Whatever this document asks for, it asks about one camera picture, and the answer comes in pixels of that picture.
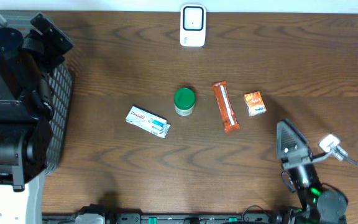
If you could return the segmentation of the small orange box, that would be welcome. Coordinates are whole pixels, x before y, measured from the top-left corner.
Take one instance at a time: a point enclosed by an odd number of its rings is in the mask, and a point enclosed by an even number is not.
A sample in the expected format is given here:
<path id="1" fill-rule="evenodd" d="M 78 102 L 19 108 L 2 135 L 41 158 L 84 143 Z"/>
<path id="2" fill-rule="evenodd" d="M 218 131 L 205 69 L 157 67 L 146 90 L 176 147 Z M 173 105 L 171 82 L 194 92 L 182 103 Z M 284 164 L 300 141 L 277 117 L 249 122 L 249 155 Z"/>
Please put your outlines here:
<path id="1" fill-rule="evenodd" d="M 267 111 L 259 91 L 245 94 L 244 101 L 247 105 L 249 116 L 257 116 Z"/>

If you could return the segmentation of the red Top chocolate bar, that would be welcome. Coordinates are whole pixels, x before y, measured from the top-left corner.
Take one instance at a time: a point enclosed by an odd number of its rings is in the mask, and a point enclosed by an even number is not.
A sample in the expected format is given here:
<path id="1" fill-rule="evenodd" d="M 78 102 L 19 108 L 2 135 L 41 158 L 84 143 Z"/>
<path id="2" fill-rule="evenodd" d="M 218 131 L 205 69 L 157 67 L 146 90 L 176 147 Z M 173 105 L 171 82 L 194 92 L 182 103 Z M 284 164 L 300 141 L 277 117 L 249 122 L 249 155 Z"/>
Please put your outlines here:
<path id="1" fill-rule="evenodd" d="M 224 131 L 230 133 L 231 131 L 240 128 L 240 124 L 237 122 L 235 112 L 231 106 L 229 95 L 227 92 L 227 81 L 221 81 L 213 83 L 212 89 L 216 97 L 219 112 L 223 121 Z"/>

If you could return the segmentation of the green lid jar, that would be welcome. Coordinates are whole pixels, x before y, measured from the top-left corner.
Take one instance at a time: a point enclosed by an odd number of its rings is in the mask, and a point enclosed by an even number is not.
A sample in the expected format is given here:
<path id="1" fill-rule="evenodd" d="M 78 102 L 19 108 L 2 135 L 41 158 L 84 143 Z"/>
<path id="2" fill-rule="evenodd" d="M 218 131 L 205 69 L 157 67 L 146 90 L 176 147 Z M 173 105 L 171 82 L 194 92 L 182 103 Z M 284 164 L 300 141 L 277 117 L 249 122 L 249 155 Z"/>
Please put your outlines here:
<path id="1" fill-rule="evenodd" d="M 180 116 L 188 116 L 192 114 L 195 107 L 195 100 L 195 93 L 191 89 L 178 89 L 174 95 L 175 111 Z"/>

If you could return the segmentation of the white Panadol box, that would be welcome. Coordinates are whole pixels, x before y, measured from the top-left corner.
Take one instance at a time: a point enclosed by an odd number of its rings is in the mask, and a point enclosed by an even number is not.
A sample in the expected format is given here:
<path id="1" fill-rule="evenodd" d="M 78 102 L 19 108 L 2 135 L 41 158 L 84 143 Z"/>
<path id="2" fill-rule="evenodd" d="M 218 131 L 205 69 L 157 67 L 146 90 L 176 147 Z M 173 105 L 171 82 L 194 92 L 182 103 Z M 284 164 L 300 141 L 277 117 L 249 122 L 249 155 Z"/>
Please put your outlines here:
<path id="1" fill-rule="evenodd" d="M 168 130 L 171 126 L 165 118 L 148 112 L 147 110 L 139 108 L 135 105 L 127 114 L 126 122 L 160 138 L 166 138 Z"/>

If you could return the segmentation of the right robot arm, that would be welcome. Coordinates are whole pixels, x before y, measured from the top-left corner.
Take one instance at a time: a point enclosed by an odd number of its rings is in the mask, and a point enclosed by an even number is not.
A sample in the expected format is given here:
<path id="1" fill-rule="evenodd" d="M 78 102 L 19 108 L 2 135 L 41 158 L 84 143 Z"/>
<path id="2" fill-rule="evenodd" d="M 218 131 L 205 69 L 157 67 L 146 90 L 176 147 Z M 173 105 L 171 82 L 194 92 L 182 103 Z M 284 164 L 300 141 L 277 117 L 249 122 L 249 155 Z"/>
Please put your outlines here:
<path id="1" fill-rule="evenodd" d="M 301 208 L 289 208 L 277 218 L 282 223 L 345 223 L 347 197 L 334 187 L 324 187 L 314 166 L 333 154 L 334 145 L 314 156 L 307 138 L 288 119 L 283 119 L 277 123 L 276 146 L 282 175 L 288 176 L 285 185 L 301 203 Z"/>

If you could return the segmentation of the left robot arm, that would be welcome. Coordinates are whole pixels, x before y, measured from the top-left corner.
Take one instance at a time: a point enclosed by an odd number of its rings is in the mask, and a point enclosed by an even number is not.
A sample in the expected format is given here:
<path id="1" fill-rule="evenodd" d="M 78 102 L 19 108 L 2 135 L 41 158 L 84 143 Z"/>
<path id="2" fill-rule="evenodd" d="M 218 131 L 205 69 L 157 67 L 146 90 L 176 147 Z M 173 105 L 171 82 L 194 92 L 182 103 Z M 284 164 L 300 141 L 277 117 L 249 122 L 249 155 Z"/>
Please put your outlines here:
<path id="1" fill-rule="evenodd" d="M 0 13 L 0 223 L 41 223 L 46 176 L 60 163 L 72 41 L 45 14 Z"/>

